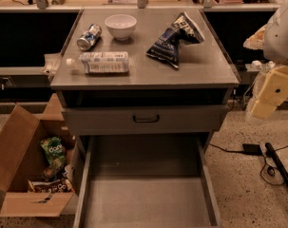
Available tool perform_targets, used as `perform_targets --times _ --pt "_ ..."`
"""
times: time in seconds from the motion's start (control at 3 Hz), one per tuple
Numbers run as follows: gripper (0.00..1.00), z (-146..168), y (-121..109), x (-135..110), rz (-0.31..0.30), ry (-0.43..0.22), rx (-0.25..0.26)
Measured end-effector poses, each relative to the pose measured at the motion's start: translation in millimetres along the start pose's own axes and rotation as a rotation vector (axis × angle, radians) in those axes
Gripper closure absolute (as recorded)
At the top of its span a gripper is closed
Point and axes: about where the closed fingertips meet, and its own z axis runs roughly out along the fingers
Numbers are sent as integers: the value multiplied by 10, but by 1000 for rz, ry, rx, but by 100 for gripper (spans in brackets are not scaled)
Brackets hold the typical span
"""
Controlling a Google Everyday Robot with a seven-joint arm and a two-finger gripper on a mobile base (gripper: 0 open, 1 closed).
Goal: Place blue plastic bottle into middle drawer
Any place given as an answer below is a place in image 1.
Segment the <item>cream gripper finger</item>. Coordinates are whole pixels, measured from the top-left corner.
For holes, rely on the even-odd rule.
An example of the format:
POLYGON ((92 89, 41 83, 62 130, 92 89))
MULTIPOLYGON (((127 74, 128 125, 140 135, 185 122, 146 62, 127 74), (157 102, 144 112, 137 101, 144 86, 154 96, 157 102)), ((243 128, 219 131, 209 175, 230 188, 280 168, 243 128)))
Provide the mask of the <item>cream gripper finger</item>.
POLYGON ((257 78, 249 104, 249 117, 266 120, 287 98, 288 66, 277 66, 257 78))

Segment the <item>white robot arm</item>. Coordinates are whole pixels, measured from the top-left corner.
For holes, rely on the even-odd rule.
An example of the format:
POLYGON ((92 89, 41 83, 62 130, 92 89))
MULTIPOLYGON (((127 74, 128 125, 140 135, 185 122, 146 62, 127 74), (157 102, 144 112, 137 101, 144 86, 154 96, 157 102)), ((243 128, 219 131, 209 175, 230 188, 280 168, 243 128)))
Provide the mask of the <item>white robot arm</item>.
POLYGON ((246 120, 258 123, 267 120, 288 98, 288 0, 243 46, 262 49, 264 58, 275 64, 258 74, 246 107, 246 120))

